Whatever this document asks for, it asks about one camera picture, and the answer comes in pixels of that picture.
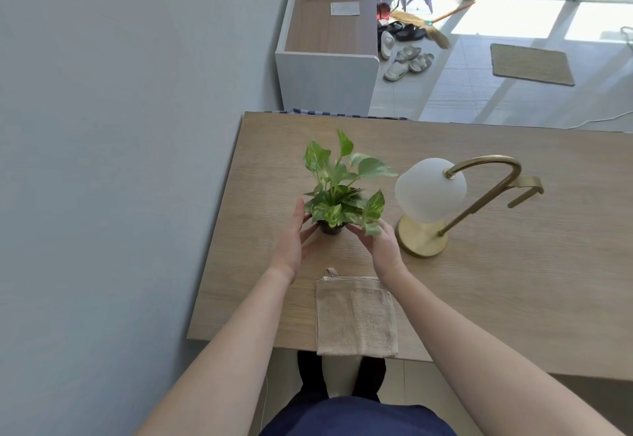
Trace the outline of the gold lamp with white shade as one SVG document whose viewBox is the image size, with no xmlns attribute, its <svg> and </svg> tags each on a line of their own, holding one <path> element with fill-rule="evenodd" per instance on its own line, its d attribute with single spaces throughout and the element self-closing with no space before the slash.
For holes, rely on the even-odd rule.
<svg viewBox="0 0 633 436">
<path fill-rule="evenodd" d="M 445 223 L 444 218 L 460 207 L 467 194 L 463 172 L 490 164 L 506 165 L 511 171 L 454 220 Z M 419 161 L 399 176 L 394 187 L 396 201 L 403 212 L 395 230 L 400 248 L 419 258 L 439 255 L 447 247 L 449 230 L 502 193 L 514 189 L 524 189 L 525 192 L 511 200 L 508 208 L 544 193 L 541 180 L 523 176 L 521 163 L 509 156 L 485 155 L 457 164 L 439 158 Z"/>
</svg>

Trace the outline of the row of assorted shoes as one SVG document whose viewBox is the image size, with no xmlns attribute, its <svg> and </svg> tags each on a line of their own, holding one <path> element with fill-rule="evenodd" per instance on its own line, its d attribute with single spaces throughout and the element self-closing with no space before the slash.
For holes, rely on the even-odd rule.
<svg viewBox="0 0 633 436">
<path fill-rule="evenodd" d="M 424 53 L 422 48 L 415 45 L 407 45 L 396 48 L 397 42 L 421 41 L 426 37 L 426 31 L 415 25 L 406 24 L 400 20 L 388 23 L 391 17 L 391 2 L 382 0 L 377 3 L 377 51 L 383 61 L 391 62 L 384 71 L 383 80 L 396 82 L 405 75 L 422 74 L 428 71 L 435 56 L 432 53 Z"/>
</svg>

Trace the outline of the woven beige doormat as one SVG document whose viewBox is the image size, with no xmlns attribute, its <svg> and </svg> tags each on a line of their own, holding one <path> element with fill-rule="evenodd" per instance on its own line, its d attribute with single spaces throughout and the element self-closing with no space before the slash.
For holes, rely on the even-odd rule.
<svg viewBox="0 0 633 436">
<path fill-rule="evenodd" d="M 490 52 L 494 76 L 575 86 L 568 57 L 563 51 L 493 43 Z"/>
</svg>

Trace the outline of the white wooden sideboard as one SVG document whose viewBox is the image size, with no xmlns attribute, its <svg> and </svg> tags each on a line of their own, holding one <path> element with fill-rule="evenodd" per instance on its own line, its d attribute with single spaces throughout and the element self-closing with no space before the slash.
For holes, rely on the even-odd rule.
<svg viewBox="0 0 633 436">
<path fill-rule="evenodd" d="M 360 16 L 330 16 L 359 1 Z M 377 0 L 288 0 L 275 50 L 283 109 L 368 115 L 379 68 Z"/>
</svg>

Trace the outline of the person's black right sock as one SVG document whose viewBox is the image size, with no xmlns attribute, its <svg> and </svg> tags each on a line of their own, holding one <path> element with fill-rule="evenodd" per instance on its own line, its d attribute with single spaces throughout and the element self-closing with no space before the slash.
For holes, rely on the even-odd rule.
<svg viewBox="0 0 633 436">
<path fill-rule="evenodd" d="M 384 358 L 363 356 L 360 360 L 351 396 L 381 403 L 378 392 L 384 383 L 385 374 L 386 361 Z"/>
</svg>

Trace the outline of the person's black left sock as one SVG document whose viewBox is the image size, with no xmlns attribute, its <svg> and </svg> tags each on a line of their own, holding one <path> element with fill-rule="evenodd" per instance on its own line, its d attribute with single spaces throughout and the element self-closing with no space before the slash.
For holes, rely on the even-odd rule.
<svg viewBox="0 0 633 436">
<path fill-rule="evenodd" d="M 297 367 L 302 385 L 292 401 L 312 404 L 328 400 L 329 395 L 323 376 L 321 355 L 311 351 L 298 351 Z"/>
</svg>

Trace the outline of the beige folded towel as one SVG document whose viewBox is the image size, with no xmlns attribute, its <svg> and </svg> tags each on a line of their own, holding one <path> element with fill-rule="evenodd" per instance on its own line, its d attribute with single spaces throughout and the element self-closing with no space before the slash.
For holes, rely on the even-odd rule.
<svg viewBox="0 0 633 436">
<path fill-rule="evenodd" d="M 318 355 L 398 355 L 392 295 L 376 276 L 341 276 L 329 267 L 316 282 L 315 299 Z"/>
</svg>

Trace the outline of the person's navy shorts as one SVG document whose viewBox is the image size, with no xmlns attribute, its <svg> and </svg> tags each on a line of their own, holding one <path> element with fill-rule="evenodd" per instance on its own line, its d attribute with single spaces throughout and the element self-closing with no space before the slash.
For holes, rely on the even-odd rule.
<svg viewBox="0 0 633 436">
<path fill-rule="evenodd" d="M 457 436 L 424 406 L 397 406 L 360 397 L 289 404 L 259 436 Z"/>
</svg>

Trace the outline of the person's left hand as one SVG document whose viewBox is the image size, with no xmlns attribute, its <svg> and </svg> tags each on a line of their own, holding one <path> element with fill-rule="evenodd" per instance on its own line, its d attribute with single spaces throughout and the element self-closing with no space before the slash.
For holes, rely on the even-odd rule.
<svg viewBox="0 0 633 436">
<path fill-rule="evenodd" d="M 303 196 L 299 196 L 291 216 L 283 226 L 270 263 L 270 269 L 288 284 L 296 280 L 303 259 L 313 250 L 300 249 L 300 231 L 311 218 L 305 212 Z"/>
</svg>

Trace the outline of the person's right hand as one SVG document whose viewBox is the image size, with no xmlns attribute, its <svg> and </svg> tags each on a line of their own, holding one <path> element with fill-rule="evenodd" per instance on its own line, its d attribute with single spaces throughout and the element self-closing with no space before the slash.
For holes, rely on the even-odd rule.
<svg viewBox="0 0 633 436">
<path fill-rule="evenodd" d="M 369 253 L 378 280 L 390 289 L 393 282 L 400 280 L 408 270 L 403 262 L 393 227 L 382 219 L 379 219 L 377 224 L 380 232 L 374 235 L 374 251 Z"/>
</svg>

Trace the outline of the person's right forearm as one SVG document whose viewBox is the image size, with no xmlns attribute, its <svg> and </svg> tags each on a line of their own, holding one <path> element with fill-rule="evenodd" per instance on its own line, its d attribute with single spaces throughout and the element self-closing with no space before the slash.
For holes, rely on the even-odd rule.
<svg viewBox="0 0 633 436">
<path fill-rule="evenodd" d="M 483 434 L 624 436 L 574 392 L 439 299 L 402 262 L 375 269 Z"/>
</svg>

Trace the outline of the small green potted plant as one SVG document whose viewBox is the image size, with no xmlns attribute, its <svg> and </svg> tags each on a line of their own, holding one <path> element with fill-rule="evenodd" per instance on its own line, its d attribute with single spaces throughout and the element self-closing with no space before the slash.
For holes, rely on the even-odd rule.
<svg viewBox="0 0 633 436">
<path fill-rule="evenodd" d="M 305 193 L 309 197 L 305 213 L 325 234 L 337 235 L 344 226 L 352 224 L 367 236 L 379 235 L 384 194 L 377 190 L 367 197 L 359 184 L 366 179 L 396 177 L 398 173 L 380 159 L 355 152 L 354 144 L 342 130 L 337 129 L 337 137 L 339 154 L 334 159 L 331 150 L 317 141 L 306 147 L 303 164 L 316 184 L 311 192 Z"/>
</svg>

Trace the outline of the person's black sock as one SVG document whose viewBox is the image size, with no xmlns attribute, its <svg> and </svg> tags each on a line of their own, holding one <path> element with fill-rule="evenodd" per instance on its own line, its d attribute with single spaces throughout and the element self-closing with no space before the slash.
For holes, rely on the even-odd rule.
<svg viewBox="0 0 633 436">
<path fill-rule="evenodd" d="M 297 367 L 302 385 L 292 401 L 312 404 L 328 400 L 329 395 L 323 376 L 321 355 L 311 351 L 298 351 Z"/>
<path fill-rule="evenodd" d="M 384 383 L 385 374 L 386 361 L 384 358 L 363 356 L 360 360 L 351 396 L 381 403 L 378 392 Z"/>
</svg>

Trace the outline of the person's left forearm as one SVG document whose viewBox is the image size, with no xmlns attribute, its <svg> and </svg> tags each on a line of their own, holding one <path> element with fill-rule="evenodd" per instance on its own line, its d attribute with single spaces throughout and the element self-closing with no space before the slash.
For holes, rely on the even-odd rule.
<svg viewBox="0 0 633 436">
<path fill-rule="evenodd" d="M 137 436 L 247 436 L 297 270 L 272 264 Z"/>
</svg>

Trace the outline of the blue checkered cloth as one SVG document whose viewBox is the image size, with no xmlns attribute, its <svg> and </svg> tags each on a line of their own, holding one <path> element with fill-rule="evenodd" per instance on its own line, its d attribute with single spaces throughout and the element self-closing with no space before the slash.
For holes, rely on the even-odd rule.
<svg viewBox="0 0 633 436">
<path fill-rule="evenodd" d="M 374 115 L 358 115 L 358 114 L 350 114 L 350 113 L 336 113 L 336 112 L 320 112 L 320 111 L 312 111 L 312 110 L 301 110 L 301 109 L 292 109 L 289 111 L 286 110 L 268 110 L 264 111 L 265 113 L 278 113 L 278 114 L 294 114 L 294 115 L 314 115 L 314 116 L 323 116 L 323 117 L 345 117 L 345 118 L 355 118 L 355 119 L 377 119 L 377 120 L 409 120 L 406 117 L 377 117 Z"/>
</svg>

